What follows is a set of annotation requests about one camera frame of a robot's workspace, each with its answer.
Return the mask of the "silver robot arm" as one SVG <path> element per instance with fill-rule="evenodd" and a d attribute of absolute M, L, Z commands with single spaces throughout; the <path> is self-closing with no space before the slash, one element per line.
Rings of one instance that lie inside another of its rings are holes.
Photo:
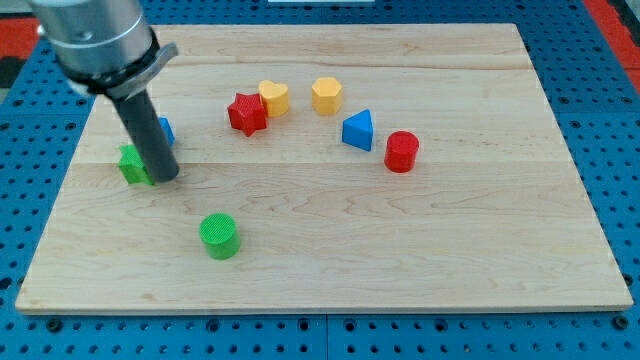
<path fill-rule="evenodd" d="M 159 44 L 138 0 L 29 0 L 38 33 L 54 49 L 73 87 L 113 103 L 155 182 L 176 178 L 179 165 L 147 92 L 149 82 L 178 55 Z"/>

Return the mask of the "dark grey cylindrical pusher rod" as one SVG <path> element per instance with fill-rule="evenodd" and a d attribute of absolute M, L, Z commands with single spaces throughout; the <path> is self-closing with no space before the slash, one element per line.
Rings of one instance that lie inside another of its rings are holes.
<path fill-rule="evenodd" d="M 151 179 L 164 183 L 176 178 L 179 165 L 148 92 L 143 90 L 113 104 Z"/>

